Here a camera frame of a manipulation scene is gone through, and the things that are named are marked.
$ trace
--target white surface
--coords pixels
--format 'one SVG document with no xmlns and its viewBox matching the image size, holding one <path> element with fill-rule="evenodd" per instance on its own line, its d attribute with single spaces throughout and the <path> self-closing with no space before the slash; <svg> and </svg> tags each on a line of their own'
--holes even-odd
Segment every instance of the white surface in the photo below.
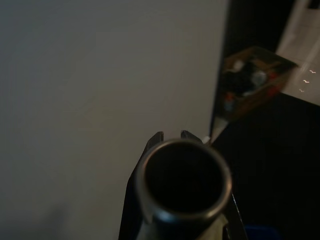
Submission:
<svg viewBox="0 0 320 240">
<path fill-rule="evenodd" d="M 208 134 L 226 5 L 2 1 L 0 229 L 62 204 L 69 238 L 117 239 L 147 140 Z"/>
<path fill-rule="evenodd" d="M 283 92 L 320 106 L 320 10 L 304 8 L 296 28 L 288 32 L 282 38 L 295 37 L 277 53 L 299 67 Z"/>
</svg>

